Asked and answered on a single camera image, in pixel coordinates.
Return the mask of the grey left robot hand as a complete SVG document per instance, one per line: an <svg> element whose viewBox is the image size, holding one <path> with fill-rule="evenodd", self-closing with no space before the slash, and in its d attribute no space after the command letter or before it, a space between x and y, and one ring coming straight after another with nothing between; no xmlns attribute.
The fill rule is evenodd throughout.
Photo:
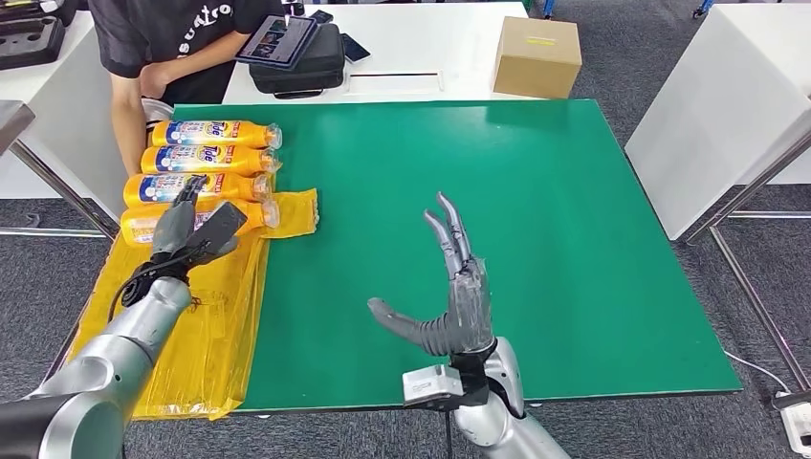
<svg viewBox="0 0 811 459"><path fill-rule="evenodd" d="M235 204L222 201L205 220L197 219L199 192L207 182L204 175L191 175L160 217L153 232L152 262L175 260L192 268L223 257L236 248L236 233L247 222L247 216Z"/></svg>

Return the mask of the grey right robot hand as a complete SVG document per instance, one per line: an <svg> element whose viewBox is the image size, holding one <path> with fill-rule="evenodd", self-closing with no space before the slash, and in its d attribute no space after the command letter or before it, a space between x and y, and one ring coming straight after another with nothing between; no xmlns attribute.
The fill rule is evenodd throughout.
<svg viewBox="0 0 811 459"><path fill-rule="evenodd" d="M443 254L449 280L447 310L431 320L416 320L395 311L377 297L370 298L367 307L384 329L429 355L483 352L495 341L486 269L472 252L467 231L453 202L443 192L437 193L436 200L446 221L441 222L429 209L423 212L423 217Z"/></svg>

